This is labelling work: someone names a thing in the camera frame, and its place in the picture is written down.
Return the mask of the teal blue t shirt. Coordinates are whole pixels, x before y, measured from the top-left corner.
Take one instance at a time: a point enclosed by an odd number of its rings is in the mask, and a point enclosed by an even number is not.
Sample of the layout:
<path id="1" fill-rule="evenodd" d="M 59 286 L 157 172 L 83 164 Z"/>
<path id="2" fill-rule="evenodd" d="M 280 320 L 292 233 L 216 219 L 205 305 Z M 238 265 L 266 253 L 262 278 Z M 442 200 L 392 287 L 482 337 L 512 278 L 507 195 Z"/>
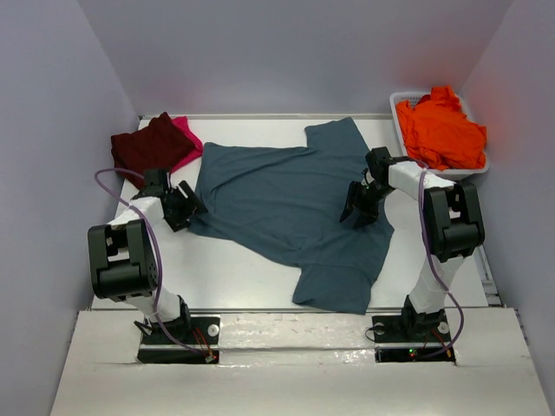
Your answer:
<path id="1" fill-rule="evenodd" d="M 342 216 L 369 149 L 351 118 L 305 134 L 297 147 L 207 143 L 195 189 L 206 212 L 190 229 L 298 267 L 295 304 L 362 315 L 394 234 L 385 214 L 363 227 Z"/>

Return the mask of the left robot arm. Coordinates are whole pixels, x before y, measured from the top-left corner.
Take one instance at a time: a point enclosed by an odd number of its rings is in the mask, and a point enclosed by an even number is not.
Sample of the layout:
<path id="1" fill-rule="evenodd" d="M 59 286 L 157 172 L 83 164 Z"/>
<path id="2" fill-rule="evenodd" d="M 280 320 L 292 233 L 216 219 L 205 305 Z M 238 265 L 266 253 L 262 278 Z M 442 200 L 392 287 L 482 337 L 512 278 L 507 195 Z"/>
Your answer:
<path id="1" fill-rule="evenodd" d="M 164 287 L 160 246 L 153 226 L 165 223 L 173 232 L 191 225 L 196 214 L 207 209 L 187 182 L 173 185 L 167 169 L 144 173 L 116 168 L 142 180 L 143 186 L 125 210 L 104 225 L 88 230 L 91 284 L 99 299 L 124 302 L 141 311 L 147 320 L 141 327 L 151 335 L 163 332 L 182 342 L 192 332 L 192 318 L 183 298 Z"/>

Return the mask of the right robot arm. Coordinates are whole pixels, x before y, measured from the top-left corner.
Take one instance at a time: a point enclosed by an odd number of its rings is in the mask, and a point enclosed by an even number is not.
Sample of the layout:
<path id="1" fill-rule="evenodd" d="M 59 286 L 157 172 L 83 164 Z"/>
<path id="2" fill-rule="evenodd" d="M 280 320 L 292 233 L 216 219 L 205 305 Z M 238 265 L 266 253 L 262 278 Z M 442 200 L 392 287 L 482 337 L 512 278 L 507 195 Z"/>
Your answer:
<path id="1" fill-rule="evenodd" d="M 426 259 L 418 281 L 398 315 L 381 315 L 372 330 L 379 343 L 423 342 L 432 333 L 449 337 L 445 301 L 464 260 L 484 243 L 480 201 L 474 185 L 443 179 L 407 156 L 386 147 L 370 150 L 361 181 L 349 185 L 340 219 L 357 215 L 361 229 L 377 222 L 381 202 L 399 190 L 418 204 Z"/>

